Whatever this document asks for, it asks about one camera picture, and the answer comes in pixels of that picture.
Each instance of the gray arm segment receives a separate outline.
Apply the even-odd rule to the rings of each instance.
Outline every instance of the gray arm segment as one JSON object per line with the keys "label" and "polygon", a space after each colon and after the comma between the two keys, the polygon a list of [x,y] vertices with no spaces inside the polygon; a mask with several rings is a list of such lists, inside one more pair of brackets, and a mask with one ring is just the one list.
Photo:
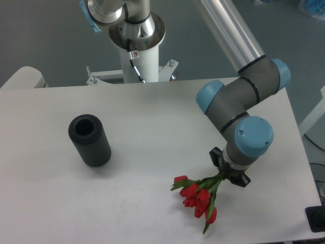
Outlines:
{"label": "gray arm segment", "polygon": [[250,117],[247,110],[285,87],[290,72],[280,60],[266,57],[230,0],[193,2],[240,76],[227,86],[207,84],[199,91],[197,103],[227,140],[216,164],[223,171],[230,170],[231,181],[244,187],[250,182],[244,171],[273,141],[270,124]]}

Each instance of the metal bracket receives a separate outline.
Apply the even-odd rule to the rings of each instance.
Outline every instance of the metal bracket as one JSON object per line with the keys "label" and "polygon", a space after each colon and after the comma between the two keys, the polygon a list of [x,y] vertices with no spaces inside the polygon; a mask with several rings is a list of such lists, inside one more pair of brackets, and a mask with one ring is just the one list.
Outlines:
{"label": "metal bracket", "polygon": [[171,78],[174,80],[175,77],[173,76],[175,69],[178,66],[178,62],[176,60],[169,60],[168,63],[163,67],[163,69],[159,73],[159,82],[160,81],[170,81]]}
{"label": "metal bracket", "polygon": [[[178,66],[178,62],[176,60],[169,60],[166,66],[159,66],[159,81],[171,81],[175,80],[176,77],[174,76],[174,71]],[[112,70],[112,71],[100,71],[100,72],[91,72],[89,66],[86,67],[87,69],[87,74],[88,74],[88,80],[87,84],[88,85],[96,85],[96,83],[93,83],[93,81],[90,81],[92,77],[95,77],[99,83],[106,83],[109,84],[108,82],[104,82],[102,80],[114,80],[114,79],[123,79],[123,71],[122,70]]]}

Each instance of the white tabletop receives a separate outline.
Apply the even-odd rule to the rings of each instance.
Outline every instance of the white tabletop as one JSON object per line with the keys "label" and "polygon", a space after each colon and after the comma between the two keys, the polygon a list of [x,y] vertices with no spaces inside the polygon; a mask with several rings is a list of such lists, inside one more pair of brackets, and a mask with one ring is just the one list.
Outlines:
{"label": "white tabletop", "polygon": [[[222,79],[228,83],[231,79]],[[253,109],[275,133],[248,170],[246,188],[224,181],[218,216],[170,192],[173,178],[213,176],[209,151],[225,140],[195,102],[207,83],[179,81],[0,91],[0,243],[262,243],[323,237],[305,208],[320,205],[285,90]],[[99,168],[68,136],[78,115],[103,123],[112,148]]]}

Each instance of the black tube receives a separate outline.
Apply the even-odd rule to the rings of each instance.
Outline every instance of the black tube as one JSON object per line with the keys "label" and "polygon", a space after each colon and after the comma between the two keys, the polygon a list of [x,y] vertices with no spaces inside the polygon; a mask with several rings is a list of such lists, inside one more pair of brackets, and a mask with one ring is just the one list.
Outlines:
{"label": "black tube", "polygon": [[111,148],[102,122],[96,116],[83,114],[76,117],[71,121],[68,133],[88,166],[98,167],[109,161]]}

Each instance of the screw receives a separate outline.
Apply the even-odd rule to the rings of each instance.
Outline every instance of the screw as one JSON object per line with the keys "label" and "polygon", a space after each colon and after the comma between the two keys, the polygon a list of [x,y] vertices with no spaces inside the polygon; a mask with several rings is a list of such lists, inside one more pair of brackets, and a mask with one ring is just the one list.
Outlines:
{"label": "screw", "polygon": [[96,77],[93,75],[92,76],[92,82],[94,83],[94,84],[97,84],[97,80],[96,80]]}
{"label": "screw", "polygon": [[172,59],[169,60],[169,67],[172,67],[174,63],[175,63],[175,61],[173,61]]}
{"label": "screw", "polygon": [[89,66],[86,66],[86,70],[87,70],[88,76],[91,76],[91,71],[90,71]]}

